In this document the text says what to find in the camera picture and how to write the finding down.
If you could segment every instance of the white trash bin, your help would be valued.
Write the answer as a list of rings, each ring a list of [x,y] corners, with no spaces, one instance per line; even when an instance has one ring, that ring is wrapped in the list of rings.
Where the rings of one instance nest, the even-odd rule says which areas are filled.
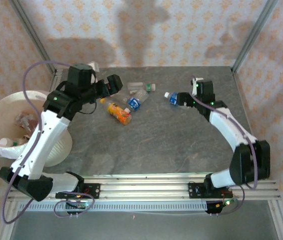
[[[38,111],[42,112],[48,92],[28,90],[27,95]],[[22,91],[13,93],[0,100],[0,139],[19,139],[27,134],[25,129],[14,124],[16,116],[22,111],[36,115],[35,111],[27,103]],[[17,159],[26,145],[27,143],[12,147],[0,145],[0,157]],[[72,146],[72,137],[66,129],[52,148],[45,167],[52,167],[61,163],[71,152]]]

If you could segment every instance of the blue label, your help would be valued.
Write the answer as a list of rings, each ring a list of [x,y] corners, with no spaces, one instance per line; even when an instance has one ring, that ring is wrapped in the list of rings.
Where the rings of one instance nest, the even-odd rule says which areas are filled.
[[[177,92],[174,92],[170,99],[169,99],[169,102],[173,105],[177,105]]]
[[[134,111],[137,111],[140,108],[140,106],[141,106],[140,101],[138,101],[134,97],[131,97],[130,99],[128,99],[127,103],[129,104],[129,106],[131,106],[131,108]]]

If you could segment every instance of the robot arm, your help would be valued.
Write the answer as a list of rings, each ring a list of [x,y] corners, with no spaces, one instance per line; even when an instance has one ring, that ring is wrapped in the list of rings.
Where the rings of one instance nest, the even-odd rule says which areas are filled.
[[[11,167],[2,167],[0,177],[10,182],[13,174],[20,168],[12,185],[36,201],[42,201],[48,194],[58,192],[81,192],[84,179],[73,172],[64,174],[48,174],[43,168],[53,146],[60,139],[84,104],[93,104],[98,98],[105,98],[117,93],[122,87],[119,76],[111,75],[97,81],[96,73],[86,64],[75,64],[69,68],[67,81],[61,83],[64,90],[57,87],[51,92],[44,103],[41,113],[42,130],[40,140],[31,154],[21,165],[27,153],[33,148],[39,126],[29,139],[27,146]]]
[[[256,156],[258,180],[269,178],[269,144],[265,140],[258,141],[240,125],[223,101],[216,101],[212,81],[193,77],[191,85],[193,86],[192,93],[180,92],[177,94],[177,104],[195,107],[207,121],[220,131],[233,151],[229,168],[206,176],[206,190],[247,184],[254,180],[256,171],[254,170],[253,152],[250,144],[252,144]]]

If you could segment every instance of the orange juice bottle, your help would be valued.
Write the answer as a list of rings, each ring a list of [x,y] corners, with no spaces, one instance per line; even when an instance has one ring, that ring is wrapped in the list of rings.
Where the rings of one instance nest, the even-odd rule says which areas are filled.
[[[129,109],[126,108],[125,110],[123,110],[119,106],[117,106],[116,103],[107,98],[102,98],[100,100],[100,103],[105,105],[107,112],[113,115],[122,124],[127,125],[132,120],[132,115],[130,114]]]

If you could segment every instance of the plastic bottle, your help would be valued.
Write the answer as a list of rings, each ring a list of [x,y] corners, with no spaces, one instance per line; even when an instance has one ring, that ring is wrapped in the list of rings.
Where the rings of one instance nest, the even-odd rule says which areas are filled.
[[[156,84],[139,82],[129,82],[127,88],[130,94],[135,94],[138,90],[146,90],[147,92],[155,91]]]
[[[177,106],[177,92],[173,92],[173,93],[166,92],[164,96],[165,98],[169,99],[169,102],[171,104]]]
[[[100,103],[105,105],[107,112],[113,115],[122,124],[127,125],[132,120],[132,115],[130,114],[130,110],[127,108],[125,110],[121,109],[111,99],[102,98],[100,100]]]
[[[10,139],[8,137],[3,137],[2,139],[0,139],[0,145],[3,146],[3,147],[6,147],[6,148],[23,145],[27,142],[28,142],[28,140],[23,138],[23,137],[22,138],[16,138],[16,139]]]
[[[125,94],[117,93],[114,98],[127,104],[127,107],[131,111],[137,111],[141,104],[148,98],[149,94],[144,90],[140,89],[136,92],[134,96],[127,96]]]

